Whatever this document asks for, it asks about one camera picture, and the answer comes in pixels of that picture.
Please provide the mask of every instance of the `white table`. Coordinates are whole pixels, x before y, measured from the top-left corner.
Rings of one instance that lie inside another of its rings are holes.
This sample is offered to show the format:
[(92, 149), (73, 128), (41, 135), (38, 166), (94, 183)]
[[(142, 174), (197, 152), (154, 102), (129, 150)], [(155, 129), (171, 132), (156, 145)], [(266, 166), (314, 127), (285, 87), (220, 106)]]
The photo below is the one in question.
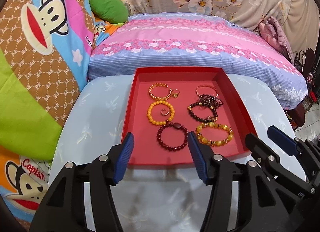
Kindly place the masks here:
[[(267, 128), (271, 125), (295, 137), (272, 91), (256, 78), (233, 74), (228, 77), (243, 100), (259, 138), (280, 156), (285, 168), (305, 180), (304, 171), (296, 158), (289, 157), (267, 137)], [(89, 163), (121, 142), (132, 80), (133, 75), (101, 77), (84, 88), (63, 128), (49, 184), (66, 162), (73, 161), (77, 165)], [(251, 159), (251, 156), (246, 156), (232, 160), (246, 163)], [(95, 230), (89, 184), (85, 184), (84, 190), (88, 228)], [(124, 179), (111, 190), (125, 232), (199, 232), (211, 186), (202, 183), (195, 168), (128, 169)], [(237, 190), (237, 183), (234, 182), (229, 229), (234, 228), (236, 222)]]

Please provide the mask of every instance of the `red box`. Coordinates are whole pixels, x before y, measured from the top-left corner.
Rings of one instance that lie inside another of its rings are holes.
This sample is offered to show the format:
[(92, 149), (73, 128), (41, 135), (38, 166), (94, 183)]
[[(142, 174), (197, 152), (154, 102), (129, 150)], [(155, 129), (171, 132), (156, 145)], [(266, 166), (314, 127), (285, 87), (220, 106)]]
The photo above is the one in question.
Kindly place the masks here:
[[(168, 166), (193, 164), (188, 147), (180, 151), (168, 151), (157, 142), (157, 131), (160, 126), (153, 125), (147, 118), (147, 111), (151, 103), (155, 102), (149, 96), (149, 87), (155, 83), (166, 83), (170, 88), (180, 90), (178, 98), (170, 97), (167, 101), (175, 110), (173, 123), (184, 125), (188, 131), (195, 131), (200, 122), (190, 117), (187, 107), (198, 101), (196, 87), (199, 85), (214, 86), (223, 100), (223, 106), (217, 109), (216, 123), (225, 124), (234, 131), (234, 138), (224, 146), (212, 147), (215, 153), (225, 157), (236, 156), (248, 152), (244, 145), (245, 136), (256, 130), (250, 116), (233, 84), (222, 68), (204, 67), (154, 67), (138, 68), (134, 76), (128, 107), (124, 119), (122, 140), (127, 132), (134, 134), (134, 149), (129, 161), (134, 166)], [(168, 88), (155, 87), (152, 93), (159, 97), (168, 95)], [(203, 87), (199, 93), (214, 94), (213, 89)], [(165, 105), (154, 106), (152, 117), (156, 121), (164, 121), (168, 116), (162, 116), (160, 111)], [(195, 107), (193, 112), (205, 118), (212, 115), (209, 108)], [(202, 134), (209, 140), (225, 139), (228, 134), (221, 129), (207, 127)], [(162, 140), (169, 146), (179, 146), (183, 143), (183, 132), (174, 128), (166, 128), (162, 132)]]

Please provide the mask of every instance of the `amber crystal bracelet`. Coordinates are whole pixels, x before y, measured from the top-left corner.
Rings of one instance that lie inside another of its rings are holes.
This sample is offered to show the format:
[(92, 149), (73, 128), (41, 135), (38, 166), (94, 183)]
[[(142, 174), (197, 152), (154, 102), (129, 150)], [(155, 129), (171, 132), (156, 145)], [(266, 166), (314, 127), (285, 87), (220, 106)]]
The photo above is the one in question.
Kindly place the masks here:
[(208, 117), (205, 118), (205, 119), (202, 119), (202, 118), (196, 116), (196, 115), (193, 113), (192, 108), (193, 108), (193, 107), (196, 107), (196, 106), (204, 106), (204, 105), (202, 104), (202, 102), (196, 102), (196, 103), (194, 103), (194, 104), (190, 104), (189, 107), (187, 108), (190, 116), (191, 116), (193, 119), (195, 119), (195, 120), (197, 120), (197, 121), (199, 121), (199, 122), (202, 122), (202, 123), (215, 122), (215, 121), (218, 119), (217, 111), (216, 111), (216, 109), (215, 109), (213, 106), (207, 106), (208, 108), (210, 108), (211, 112), (213, 113), (213, 116), (208, 116)]
[[(228, 133), (228, 137), (226, 139), (222, 140), (222, 141), (213, 142), (213, 141), (208, 140), (207, 138), (205, 138), (201, 134), (201, 130), (203, 128), (205, 128), (205, 127), (208, 127), (208, 126), (212, 127), (212, 128), (215, 128), (215, 129), (225, 130)], [(233, 139), (233, 134), (234, 134), (233, 130), (231, 128), (229, 128), (227, 125), (216, 124), (214, 122), (202, 123), (196, 128), (196, 135), (198, 137), (198, 140), (201, 143), (209, 145), (209, 146), (222, 146), (222, 145), (225, 145), (225, 144), (227, 144), (228, 142), (230, 142)]]
[[(165, 121), (156, 121), (156, 120), (154, 120), (154, 119), (152, 118), (152, 116), (151, 116), (151, 112), (152, 112), (153, 107), (156, 106), (156, 105), (158, 105), (158, 104), (166, 105), (166, 106), (169, 108), (169, 110), (170, 110), (170, 117), (169, 117), (167, 120), (165, 120)], [(152, 124), (154, 124), (154, 125), (165, 125), (167, 121), (168, 121), (168, 122), (172, 121), (172, 119), (174, 118), (174, 113), (175, 113), (175, 112), (174, 112), (174, 109), (173, 109), (172, 104), (168, 103), (167, 101), (162, 101), (162, 100), (160, 100), (160, 101), (153, 102), (153, 103), (149, 106), (148, 112), (147, 112), (147, 117), (148, 117), (149, 121), (150, 121)]]
[(168, 85), (167, 84), (164, 84), (164, 83), (156, 83), (156, 84), (153, 84), (152, 86), (150, 86), (150, 88), (149, 88), (149, 95), (151, 96), (151, 98), (153, 99), (153, 100), (157, 100), (157, 101), (165, 101), (165, 100), (167, 100), (167, 99), (169, 99), (170, 98), (170, 96), (172, 95), (172, 89), (170, 88), (169, 89), (169, 94), (167, 95), (167, 96), (165, 96), (165, 97), (157, 97), (157, 96), (155, 96), (155, 95), (153, 95), (152, 93), (151, 93), (151, 90), (153, 89), (153, 88), (155, 88), (155, 87), (157, 87), (157, 86), (162, 86), (162, 87), (167, 87), (168, 88)]
[[(182, 130), (184, 132), (184, 141), (183, 144), (181, 144), (180, 146), (177, 147), (171, 147), (169, 145), (166, 145), (162, 139), (161, 139), (161, 133), (162, 131), (167, 128), (167, 127), (173, 127), (176, 130)], [(183, 125), (179, 124), (179, 123), (166, 123), (164, 126), (161, 126), (158, 133), (157, 133), (157, 140), (159, 145), (164, 148), (165, 150), (169, 150), (169, 151), (177, 151), (177, 150), (182, 150), (184, 147), (187, 146), (188, 144), (188, 129), (186, 127), (184, 127)]]

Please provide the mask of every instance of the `folded pink cloth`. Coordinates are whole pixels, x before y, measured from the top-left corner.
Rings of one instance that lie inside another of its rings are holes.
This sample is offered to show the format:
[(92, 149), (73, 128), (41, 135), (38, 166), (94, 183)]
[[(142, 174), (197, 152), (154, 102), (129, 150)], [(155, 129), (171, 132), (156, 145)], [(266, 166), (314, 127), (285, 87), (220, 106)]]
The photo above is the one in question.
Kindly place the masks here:
[(258, 29), (261, 37), (268, 42), (271, 47), (284, 55), (292, 64), (294, 63), (294, 57), (287, 36), (284, 34), (275, 17), (271, 16), (268, 18), (266, 24), (261, 22), (258, 25)]

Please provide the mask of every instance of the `green cushion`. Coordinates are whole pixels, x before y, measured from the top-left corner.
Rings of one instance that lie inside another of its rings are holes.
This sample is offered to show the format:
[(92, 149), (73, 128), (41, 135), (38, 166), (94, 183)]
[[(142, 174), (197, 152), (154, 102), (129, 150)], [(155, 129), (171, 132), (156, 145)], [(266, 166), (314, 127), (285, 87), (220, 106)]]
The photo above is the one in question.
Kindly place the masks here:
[(121, 0), (89, 0), (91, 10), (111, 24), (128, 21), (128, 9)]

